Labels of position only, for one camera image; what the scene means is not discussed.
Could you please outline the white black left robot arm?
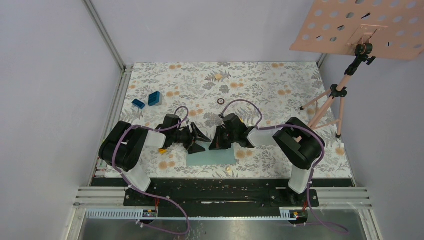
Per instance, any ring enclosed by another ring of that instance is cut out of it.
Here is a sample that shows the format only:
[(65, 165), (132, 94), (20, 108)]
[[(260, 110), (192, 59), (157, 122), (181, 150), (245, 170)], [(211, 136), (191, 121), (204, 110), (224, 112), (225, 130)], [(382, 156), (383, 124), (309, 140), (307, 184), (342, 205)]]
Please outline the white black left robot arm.
[(166, 150), (181, 144), (188, 154), (196, 154), (206, 151), (198, 142), (211, 142), (195, 123), (182, 124), (175, 114), (167, 114), (154, 130), (119, 121), (100, 146), (98, 157), (118, 171), (130, 188), (138, 189), (135, 197), (144, 206), (155, 200), (155, 192), (149, 188), (151, 179), (139, 163), (145, 147)]

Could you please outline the large blue lego brick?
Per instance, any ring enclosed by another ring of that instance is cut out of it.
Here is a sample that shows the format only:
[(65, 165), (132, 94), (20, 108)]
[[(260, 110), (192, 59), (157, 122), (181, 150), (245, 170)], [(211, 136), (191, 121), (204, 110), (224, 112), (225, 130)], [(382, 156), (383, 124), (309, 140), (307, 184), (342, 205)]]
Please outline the large blue lego brick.
[(148, 97), (148, 105), (149, 106), (160, 106), (163, 101), (163, 95), (159, 92), (153, 92)]

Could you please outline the small blue lego brick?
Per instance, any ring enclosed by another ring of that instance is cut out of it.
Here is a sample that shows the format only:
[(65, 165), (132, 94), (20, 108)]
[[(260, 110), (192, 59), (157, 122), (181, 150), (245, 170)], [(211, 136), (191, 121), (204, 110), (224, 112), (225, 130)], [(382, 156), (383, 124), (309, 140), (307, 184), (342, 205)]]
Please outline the small blue lego brick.
[(142, 101), (138, 100), (138, 99), (134, 99), (132, 102), (132, 105), (135, 106), (136, 108), (143, 110), (146, 106), (145, 103), (143, 103)]

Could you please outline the aluminium frame post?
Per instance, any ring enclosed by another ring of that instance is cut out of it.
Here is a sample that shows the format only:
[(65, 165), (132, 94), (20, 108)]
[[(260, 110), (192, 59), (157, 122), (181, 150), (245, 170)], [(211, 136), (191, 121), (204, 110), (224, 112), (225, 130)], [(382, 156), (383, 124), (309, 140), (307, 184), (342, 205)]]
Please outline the aluminium frame post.
[(110, 34), (107, 31), (106, 26), (104, 25), (94, 3), (92, 0), (82, 0), (82, 3), (85, 5), (88, 14), (90, 15), (94, 25), (96, 26), (97, 30), (99, 31), (99, 34), (101, 38), (103, 39), (104, 43), (106, 44), (106, 47), (108, 48), (112, 58), (114, 59), (115, 63), (117, 64), (118, 68), (124, 72), (126, 70), (126, 64), (123, 61), (121, 55), (119, 54), (118, 49), (116, 48)]

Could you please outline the teal paper envelope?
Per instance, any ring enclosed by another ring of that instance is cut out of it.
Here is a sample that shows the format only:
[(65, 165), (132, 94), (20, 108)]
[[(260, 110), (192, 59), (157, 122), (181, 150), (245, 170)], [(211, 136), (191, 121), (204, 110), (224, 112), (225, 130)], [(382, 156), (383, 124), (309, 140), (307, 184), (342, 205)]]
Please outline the teal paper envelope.
[(200, 142), (198, 144), (205, 148), (205, 151), (188, 154), (186, 159), (187, 166), (233, 165), (237, 162), (234, 148), (209, 150), (210, 143)]

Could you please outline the floral patterned table mat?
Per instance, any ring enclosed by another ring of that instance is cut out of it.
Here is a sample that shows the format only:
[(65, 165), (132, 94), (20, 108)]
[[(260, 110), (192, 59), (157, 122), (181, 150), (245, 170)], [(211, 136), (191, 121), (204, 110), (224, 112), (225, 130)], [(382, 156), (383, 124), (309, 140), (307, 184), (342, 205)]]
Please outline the floral patterned table mat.
[[(216, 80), (215, 74), (222, 79)], [(315, 106), (300, 107), (325, 90), (314, 62), (172, 62), (134, 65), (120, 119), (155, 128), (166, 114), (188, 117), (209, 138), (221, 125), (222, 111), (235, 113), (248, 126), (275, 126), (291, 117), (311, 120)], [(149, 106), (159, 91), (162, 104)], [(224, 99), (220, 105), (218, 99)], [(138, 99), (144, 109), (132, 105)], [(165, 154), (144, 148), (140, 165), (151, 178), (288, 178), (292, 164), (274, 146), (254, 149), (235, 144), (235, 164), (187, 166), (187, 151), (172, 145)]]

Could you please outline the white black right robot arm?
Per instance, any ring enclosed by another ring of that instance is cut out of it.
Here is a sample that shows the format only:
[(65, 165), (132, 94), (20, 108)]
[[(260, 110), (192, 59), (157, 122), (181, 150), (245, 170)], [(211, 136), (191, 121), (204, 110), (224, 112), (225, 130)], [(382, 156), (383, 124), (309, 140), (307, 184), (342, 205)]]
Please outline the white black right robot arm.
[(291, 117), (281, 125), (258, 127), (247, 126), (231, 113), (216, 128), (209, 150), (226, 150), (234, 143), (249, 149), (279, 147), (292, 164), (287, 201), (299, 206), (307, 199), (305, 191), (312, 180), (314, 163), (325, 154), (325, 141), (299, 118)]

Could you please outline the small orange lego brick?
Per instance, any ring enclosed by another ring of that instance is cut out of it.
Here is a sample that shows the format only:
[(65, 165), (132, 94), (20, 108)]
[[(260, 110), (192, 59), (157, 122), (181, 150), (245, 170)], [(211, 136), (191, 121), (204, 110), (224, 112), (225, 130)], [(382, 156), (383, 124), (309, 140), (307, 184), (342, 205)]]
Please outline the small orange lego brick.
[(160, 148), (160, 149), (158, 150), (158, 152), (159, 152), (161, 155), (165, 154), (167, 151), (168, 151), (168, 150), (167, 150), (167, 149), (164, 149), (164, 148)]

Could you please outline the pink music stand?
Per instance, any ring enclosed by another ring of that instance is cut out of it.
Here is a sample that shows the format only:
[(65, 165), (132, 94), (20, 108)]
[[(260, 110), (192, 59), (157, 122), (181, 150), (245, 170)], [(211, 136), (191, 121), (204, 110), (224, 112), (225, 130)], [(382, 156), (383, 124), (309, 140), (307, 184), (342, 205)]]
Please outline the pink music stand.
[(424, 3), (421, 0), (316, 0), (292, 51), (353, 56), (339, 84), (324, 92), (308, 123), (312, 130), (336, 99), (344, 110), (347, 83), (362, 63), (375, 59), (411, 61), (424, 51)]

